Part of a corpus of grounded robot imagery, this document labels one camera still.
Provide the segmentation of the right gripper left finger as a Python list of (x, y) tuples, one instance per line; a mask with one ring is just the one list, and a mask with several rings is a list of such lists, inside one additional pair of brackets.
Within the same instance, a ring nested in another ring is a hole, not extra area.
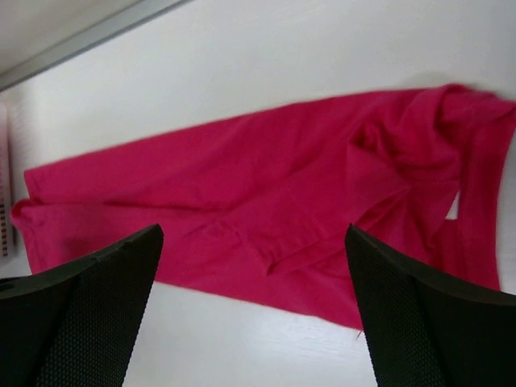
[(1, 280), (3, 386), (120, 386), (160, 260), (146, 227), (100, 251)]

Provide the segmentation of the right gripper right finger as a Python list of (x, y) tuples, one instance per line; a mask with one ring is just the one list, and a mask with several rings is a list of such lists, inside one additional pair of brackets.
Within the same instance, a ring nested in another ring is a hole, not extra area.
[(350, 226), (345, 236), (379, 386), (513, 386), (515, 297), (451, 276)]

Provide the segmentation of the magenta t shirt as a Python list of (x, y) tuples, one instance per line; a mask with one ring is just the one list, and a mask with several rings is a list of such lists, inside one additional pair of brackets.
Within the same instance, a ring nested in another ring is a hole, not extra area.
[(11, 219), (34, 273), (158, 224), (159, 282), (357, 329), (350, 225), (499, 289), (514, 129), (514, 102), (463, 85), (296, 103), (27, 170)]

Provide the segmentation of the white plastic basket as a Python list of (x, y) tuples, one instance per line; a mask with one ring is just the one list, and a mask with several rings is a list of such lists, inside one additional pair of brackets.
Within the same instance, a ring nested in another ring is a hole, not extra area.
[(1, 258), (7, 260), (15, 253), (15, 239), (10, 220), (12, 189), (10, 179), (9, 119), (7, 109), (3, 104), (1, 104), (0, 124)]

